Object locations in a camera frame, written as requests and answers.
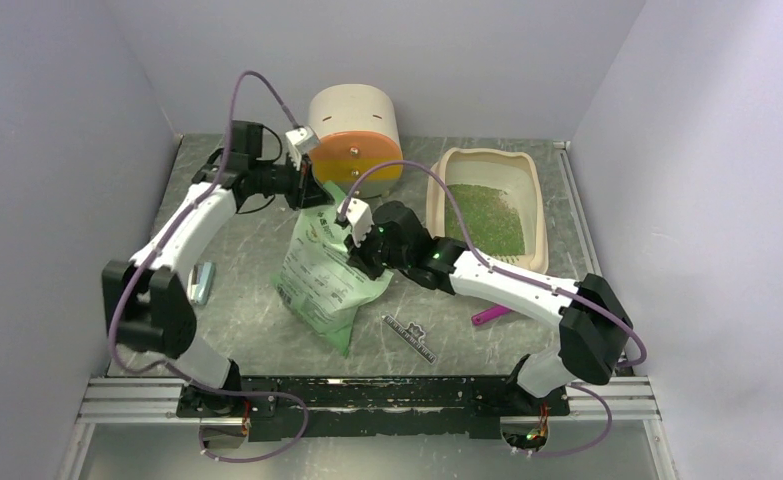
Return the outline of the green litter bag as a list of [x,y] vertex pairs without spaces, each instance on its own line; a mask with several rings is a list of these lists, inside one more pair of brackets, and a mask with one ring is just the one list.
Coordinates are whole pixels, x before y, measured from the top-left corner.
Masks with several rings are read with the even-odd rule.
[[359,308],[386,292],[393,273],[372,280],[347,264],[349,231],[335,223],[346,193],[332,182],[324,189],[333,203],[300,211],[272,285],[291,313],[346,357]]

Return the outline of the magenta plastic scoop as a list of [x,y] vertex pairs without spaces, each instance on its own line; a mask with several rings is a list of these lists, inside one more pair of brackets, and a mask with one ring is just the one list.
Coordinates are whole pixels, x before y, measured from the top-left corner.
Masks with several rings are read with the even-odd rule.
[[511,309],[508,309],[504,306],[495,305],[477,314],[474,314],[471,317],[471,324],[473,326],[482,326],[510,313],[512,313]]

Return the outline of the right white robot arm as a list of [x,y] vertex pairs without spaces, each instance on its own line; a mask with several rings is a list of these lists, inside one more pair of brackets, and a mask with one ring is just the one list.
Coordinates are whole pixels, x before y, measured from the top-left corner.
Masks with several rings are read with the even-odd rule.
[[606,385],[614,376],[632,323],[602,277],[549,277],[460,240],[434,237],[399,201],[372,210],[361,200],[346,200],[336,222],[350,230],[349,265],[369,278],[395,270],[422,288],[486,300],[552,330],[553,345],[524,355],[515,366],[506,389],[515,412],[532,413],[547,394],[575,380]]

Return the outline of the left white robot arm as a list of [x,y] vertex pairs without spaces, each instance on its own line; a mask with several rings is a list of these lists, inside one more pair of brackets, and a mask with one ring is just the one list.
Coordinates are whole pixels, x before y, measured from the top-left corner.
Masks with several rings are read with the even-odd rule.
[[332,201],[314,178],[309,154],[319,146],[308,126],[296,126],[278,138],[279,154],[263,156],[266,126],[230,123],[229,136],[192,178],[168,222],[126,261],[111,261],[101,274],[109,351],[150,353],[153,367],[185,376],[187,413],[218,417],[242,412],[244,397],[237,363],[217,352],[197,331],[187,286],[200,255],[214,235],[247,199],[284,198],[293,210]]

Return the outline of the beige litter box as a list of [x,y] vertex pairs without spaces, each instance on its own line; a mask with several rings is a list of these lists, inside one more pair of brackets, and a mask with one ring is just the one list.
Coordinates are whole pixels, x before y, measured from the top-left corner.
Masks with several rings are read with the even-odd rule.
[[516,267],[547,272],[544,201],[529,154],[455,147],[431,170],[455,198],[478,249]]

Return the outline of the beige orange drawer cabinet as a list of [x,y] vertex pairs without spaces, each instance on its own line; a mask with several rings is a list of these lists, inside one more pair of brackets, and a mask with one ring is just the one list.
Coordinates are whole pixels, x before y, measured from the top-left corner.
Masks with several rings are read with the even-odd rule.
[[320,139],[310,152],[320,183],[348,191],[370,168],[403,158],[393,102],[377,87],[339,84],[320,91],[309,104],[308,124]]

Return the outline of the black mounting rail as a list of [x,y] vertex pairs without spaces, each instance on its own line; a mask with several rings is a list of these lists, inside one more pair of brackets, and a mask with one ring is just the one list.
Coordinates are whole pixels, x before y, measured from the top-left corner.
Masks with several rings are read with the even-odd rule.
[[182,419],[214,425],[249,421],[252,442],[274,441],[302,431],[307,437],[465,434],[499,439],[501,421],[542,413],[569,414],[565,388],[543,398],[503,375],[344,377],[246,376],[252,398],[229,399],[186,386],[175,410]]

